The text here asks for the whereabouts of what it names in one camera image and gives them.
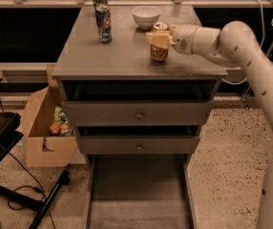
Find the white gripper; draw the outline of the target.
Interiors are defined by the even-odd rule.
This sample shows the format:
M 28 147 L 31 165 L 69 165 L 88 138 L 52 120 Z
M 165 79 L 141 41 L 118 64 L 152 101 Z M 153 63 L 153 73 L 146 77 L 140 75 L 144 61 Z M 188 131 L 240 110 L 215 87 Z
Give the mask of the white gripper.
M 191 54 L 192 44 L 195 32 L 199 28 L 198 25 L 170 25 L 169 32 L 147 32 L 146 39 L 150 45 L 159 48 L 169 49 L 173 46 L 174 50 L 178 53 Z

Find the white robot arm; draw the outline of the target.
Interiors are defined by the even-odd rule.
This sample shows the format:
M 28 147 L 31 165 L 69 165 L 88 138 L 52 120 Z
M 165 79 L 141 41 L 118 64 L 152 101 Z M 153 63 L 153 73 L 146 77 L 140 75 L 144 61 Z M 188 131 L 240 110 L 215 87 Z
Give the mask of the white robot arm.
M 163 49 L 201 55 L 226 68 L 241 68 L 273 132 L 273 63 L 248 25 L 234 21 L 220 30 L 173 25 L 168 31 L 148 32 L 146 39 Z M 257 229 L 273 229 L 273 157 L 264 176 Z

